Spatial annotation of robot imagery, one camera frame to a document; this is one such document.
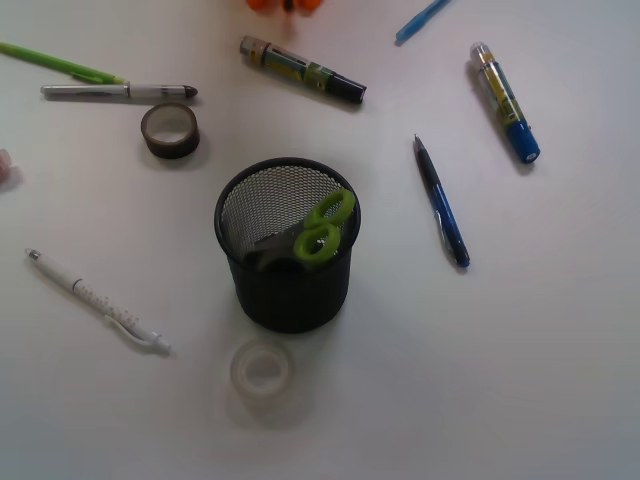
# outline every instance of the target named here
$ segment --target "polka dot pen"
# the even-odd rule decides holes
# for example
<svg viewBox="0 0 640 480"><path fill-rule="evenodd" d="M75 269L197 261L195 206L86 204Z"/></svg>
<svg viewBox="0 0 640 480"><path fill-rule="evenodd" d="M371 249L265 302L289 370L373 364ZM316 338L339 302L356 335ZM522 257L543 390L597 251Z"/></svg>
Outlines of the polka dot pen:
<svg viewBox="0 0 640 480"><path fill-rule="evenodd" d="M68 272L65 268L36 250L28 248L25 253L38 270L62 288L95 308L107 320L120 328L132 342L143 347L155 347L163 352L171 350L171 345L164 341L162 335L143 328L138 317L130 313L129 310L118 306L113 299L96 293L78 275Z"/></svg>

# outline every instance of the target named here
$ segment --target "black marker cap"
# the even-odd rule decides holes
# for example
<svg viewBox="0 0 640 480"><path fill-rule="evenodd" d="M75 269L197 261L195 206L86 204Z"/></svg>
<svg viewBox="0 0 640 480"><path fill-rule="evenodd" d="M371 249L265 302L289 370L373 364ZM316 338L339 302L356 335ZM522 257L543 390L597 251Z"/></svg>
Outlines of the black marker cap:
<svg viewBox="0 0 640 480"><path fill-rule="evenodd" d="M329 77L325 87L327 93L356 104L362 103L362 97L364 97L366 90L367 87L364 85L360 85L335 72Z"/></svg>

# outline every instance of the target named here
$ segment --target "black mesh pen holder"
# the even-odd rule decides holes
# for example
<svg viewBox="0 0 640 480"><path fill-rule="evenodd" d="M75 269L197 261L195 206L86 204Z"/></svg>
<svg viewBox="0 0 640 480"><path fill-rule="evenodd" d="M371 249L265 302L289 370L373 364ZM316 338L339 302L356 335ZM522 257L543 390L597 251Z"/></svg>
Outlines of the black mesh pen holder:
<svg viewBox="0 0 640 480"><path fill-rule="evenodd" d="M215 230L227 254L238 300L256 323L281 333L303 333L331 320L349 287L351 248L360 230L360 203L340 227L337 253L311 270L256 270L256 242L304 219L331 192L351 185L331 168L302 158L274 158L239 173L220 194Z"/></svg>

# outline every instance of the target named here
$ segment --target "orange object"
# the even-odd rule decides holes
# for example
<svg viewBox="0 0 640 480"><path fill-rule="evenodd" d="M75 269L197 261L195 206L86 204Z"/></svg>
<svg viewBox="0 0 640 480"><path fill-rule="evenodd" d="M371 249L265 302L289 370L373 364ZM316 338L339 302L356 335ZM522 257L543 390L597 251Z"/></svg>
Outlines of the orange object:
<svg viewBox="0 0 640 480"><path fill-rule="evenodd" d="M247 0L247 3L249 4L250 8L258 10L260 8L266 7L267 3L269 3L269 0Z"/></svg>
<svg viewBox="0 0 640 480"><path fill-rule="evenodd" d="M305 10L315 10L320 6L322 0L298 0L296 3Z"/></svg>

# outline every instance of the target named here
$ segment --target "green scissors handle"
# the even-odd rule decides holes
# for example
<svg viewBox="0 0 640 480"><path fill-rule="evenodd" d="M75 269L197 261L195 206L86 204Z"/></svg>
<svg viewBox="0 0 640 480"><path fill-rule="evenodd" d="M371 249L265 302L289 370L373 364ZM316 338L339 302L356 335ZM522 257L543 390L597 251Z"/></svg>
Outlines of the green scissors handle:
<svg viewBox="0 0 640 480"><path fill-rule="evenodd" d="M325 217L331 208L340 204L338 210L330 217ZM330 223L334 227L339 227L351 216L353 208L356 206L356 197L346 188L336 190L324 197L304 219L305 230L319 227L325 223Z"/></svg>
<svg viewBox="0 0 640 480"><path fill-rule="evenodd" d="M340 204L331 217L325 217L331 208ZM347 189L337 190L318 203L304 220L304 231L298 235L293 252L303 262L311 266L321 265L330 260L340 246L340 230L356 205L356 197ZM322 247L315 251L319 242Z"/></svg>

